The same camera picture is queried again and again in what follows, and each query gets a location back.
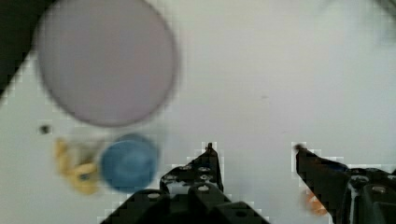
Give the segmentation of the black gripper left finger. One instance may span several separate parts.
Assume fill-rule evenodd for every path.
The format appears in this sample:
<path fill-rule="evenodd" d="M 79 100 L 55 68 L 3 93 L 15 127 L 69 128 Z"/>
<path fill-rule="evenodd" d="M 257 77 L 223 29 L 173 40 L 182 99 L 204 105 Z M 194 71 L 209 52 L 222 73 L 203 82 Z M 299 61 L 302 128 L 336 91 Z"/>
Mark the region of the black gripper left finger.
<path fill-rule="evenodd" d="M 160 179 L 158 189 L 134 193 L 100 224 L 270 224 L 251 206 L 225 194 L 212 145 Z"/>

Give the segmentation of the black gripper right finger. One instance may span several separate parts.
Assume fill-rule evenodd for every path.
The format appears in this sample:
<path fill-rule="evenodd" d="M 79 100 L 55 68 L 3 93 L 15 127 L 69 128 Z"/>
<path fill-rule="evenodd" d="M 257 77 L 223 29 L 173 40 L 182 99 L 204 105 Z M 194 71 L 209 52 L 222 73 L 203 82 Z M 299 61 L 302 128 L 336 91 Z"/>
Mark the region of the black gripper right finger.
<path fill-rule="evenodd" d="M 296 173 L 333 224 L 396 224 L 396 179 L 377 168 L 349 168 L 298 144 Z"/>

